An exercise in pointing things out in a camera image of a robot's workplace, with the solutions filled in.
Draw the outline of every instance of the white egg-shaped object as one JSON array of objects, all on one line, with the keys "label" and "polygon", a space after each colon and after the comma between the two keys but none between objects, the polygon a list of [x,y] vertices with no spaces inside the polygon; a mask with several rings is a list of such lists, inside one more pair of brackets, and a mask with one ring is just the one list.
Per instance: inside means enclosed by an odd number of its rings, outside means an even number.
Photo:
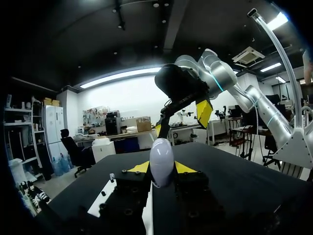
[{"label": "white egg-shaped object", "polygon": [[170,142],[163,138],[155,140],[150,151],[150,170],[155,186],[169,185],[173,168],[174,155]]}]

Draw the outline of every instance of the white refrigerator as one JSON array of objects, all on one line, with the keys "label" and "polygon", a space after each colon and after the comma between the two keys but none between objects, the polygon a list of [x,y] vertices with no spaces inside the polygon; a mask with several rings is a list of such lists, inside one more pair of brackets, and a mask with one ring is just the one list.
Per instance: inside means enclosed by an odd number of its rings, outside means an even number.
[{"label": "white refrigerator", "polygon": [[61,142],[61,130],[64,129],[63,107],[45,106],[44,127],[51,162],[53,157],[58,159],[61,154],[67,156],[67,150]]}]

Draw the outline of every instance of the air vent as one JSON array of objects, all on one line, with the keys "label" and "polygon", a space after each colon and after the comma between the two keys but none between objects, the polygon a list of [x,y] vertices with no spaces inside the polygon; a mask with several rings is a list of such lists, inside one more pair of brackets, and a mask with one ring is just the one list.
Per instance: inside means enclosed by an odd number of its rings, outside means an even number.
[{"label": "air vent", "polygon": [[249,64],[252,61],[256,61],[259,58],[264,58],[265,56],[260,52],[256,51],[252,47],[247,47],[245,50],[236,55],[232,60],[234,63],[239,62],[245,65]]}]

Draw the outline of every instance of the white cabinet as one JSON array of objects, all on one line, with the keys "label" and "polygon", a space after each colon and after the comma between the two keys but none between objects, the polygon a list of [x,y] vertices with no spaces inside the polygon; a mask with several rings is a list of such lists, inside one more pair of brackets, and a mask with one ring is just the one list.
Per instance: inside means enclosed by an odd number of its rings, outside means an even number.
[{"label": "white cabinet", "polygon": [[48,145],[49,146],[49,150],[50,150],[50,155],[51,155],[51,161],[53,161],[53,158],[55,158],[55,160],[59,159],[61,152],[60,152],[60,148],[59,148],[59,143],[51,143]]},{"label": "white cabinet", "polygon": [[108,155],[116,154],[114,142],[110,142],[109,144],[104,144],[104,145],[93,146],[92,152],[93,152],[94,159],[97,163]]},{"label": "white cabinet", "polygon": [[61,130],[64,129],[63,108],[55,107],[55,130],[57,141],[61,141]]},{"label": "white cabinet", "polygon": [[48,143],[58,142],[58,137],[55,127],[55,106],[47,105],[45,107],[45,131]]},{"label": "white cabinet", "polygon": [[58,144],[59,144],[60,153],[62,153],[63,156],[66,157],[68,155],[67,149],[65,148],[62,142],[58,142]]}]

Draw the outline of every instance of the black table surface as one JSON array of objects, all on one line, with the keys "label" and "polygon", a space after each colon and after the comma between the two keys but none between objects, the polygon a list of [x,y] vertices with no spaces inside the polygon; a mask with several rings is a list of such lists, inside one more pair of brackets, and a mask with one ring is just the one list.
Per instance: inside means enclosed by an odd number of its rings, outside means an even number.
[{"label": "black table surface", "polygon": [[[310,186],[305,181],[202,143],[173,146],[173,152],[176,161],[194,170],[201,170],[208,176],[209,187],[224,207],[226,216],[243,211],[273,211],[282,202],[305,192]],[[62,219],[77,215],[79,205],[88,210],[110,179],[110,173],[131,169],[148,161],[149,154],[149,151],[145,151],[105,157],[57,195],[49,206]],[[37,219],[41,223],[48,222],[42,213]],[[153,219],[155,235],[177,233],[179,208],[173,184],[167,188],[153,187]]]}]

